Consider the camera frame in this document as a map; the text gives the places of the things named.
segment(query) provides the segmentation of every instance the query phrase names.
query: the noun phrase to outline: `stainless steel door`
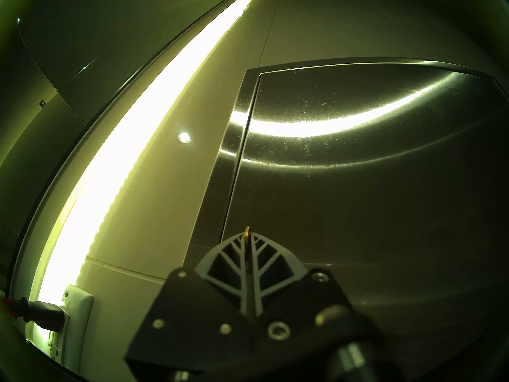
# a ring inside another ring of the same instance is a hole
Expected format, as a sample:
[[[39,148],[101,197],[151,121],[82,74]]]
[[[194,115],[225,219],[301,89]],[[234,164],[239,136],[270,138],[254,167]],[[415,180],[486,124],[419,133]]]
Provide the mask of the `stainless steel door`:
[[[508,294],[508,112],[492,80],[446,68],[263,73],[222,237],[251,226],[329,268],[423,374]]]

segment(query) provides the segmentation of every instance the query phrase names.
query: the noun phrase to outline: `electrical outlet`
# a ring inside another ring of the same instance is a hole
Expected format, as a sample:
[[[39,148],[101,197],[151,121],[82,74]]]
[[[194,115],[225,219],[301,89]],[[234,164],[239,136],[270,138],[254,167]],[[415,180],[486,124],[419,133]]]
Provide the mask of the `electrical outlet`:
[[[49,332],[49,355],[56,362],[79,373],[83,340],[94,297],[76,285],[66,287],[60,308],[65,314],[61,332]]]

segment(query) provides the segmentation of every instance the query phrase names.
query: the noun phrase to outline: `small round light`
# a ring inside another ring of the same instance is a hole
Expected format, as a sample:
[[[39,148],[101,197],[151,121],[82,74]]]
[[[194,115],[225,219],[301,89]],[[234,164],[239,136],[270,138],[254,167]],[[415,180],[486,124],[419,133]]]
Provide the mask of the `small round light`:
[[[188,144],[189,142],[191,142],[191,137],[189,136],[188,133],[182,133],[179,134],[179,141],[182,142],[183,144]]]

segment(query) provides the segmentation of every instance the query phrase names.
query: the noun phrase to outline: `bolt head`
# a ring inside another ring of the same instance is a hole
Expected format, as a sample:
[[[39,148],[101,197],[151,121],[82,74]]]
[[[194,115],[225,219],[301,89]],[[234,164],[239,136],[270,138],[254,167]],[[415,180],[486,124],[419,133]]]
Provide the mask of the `bolt head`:
[[[311,277],[315,281],[318,281],[318,282],[322,282],[322,283],[329,282],[329,275],[324,274],[324,273],[317,272],[317,273],[314,273],[313,275],[311,275]]]
[[[156,319],[152,322],[153,328],[163,328],[164,327],[164,320],[162,319]]]
[[[290,337],[290,326],[281,320],[276,320],[269,324],[267,333],[269,338],[275,341],[284,341]]]
[[[219,327],[219,332],[223,335],[228,335],[229,333],[232,332],[232,327],[228,323],[223,323]]]

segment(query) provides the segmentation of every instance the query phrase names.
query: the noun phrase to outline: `metal frame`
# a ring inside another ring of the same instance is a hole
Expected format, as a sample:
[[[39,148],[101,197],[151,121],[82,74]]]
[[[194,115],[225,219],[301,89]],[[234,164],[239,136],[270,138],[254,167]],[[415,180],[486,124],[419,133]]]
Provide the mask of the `metal frame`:
[[[195,268],[207,251],[223,240],[226,217],[233,194],[237,171],[242,158],[244,143],[249,128],[249,121],[255,104],[255,97],[262,75],[276,72],[293,71],[316,67],[333,67],[340,65],[362,64],[406,64],[426,65],[434,68],[460,72],[493,81],[507,96],[503,88],[493,76],[481,71],[456,64],[420,58],[404,57],[348,57],[328,58],[273,65],[246,70],[244,79],[237,95],[230,120],[226,126],[224,137],[218,151],[216,162],[207,185],[207,190],[200,207],[189,241],[184,267]]]

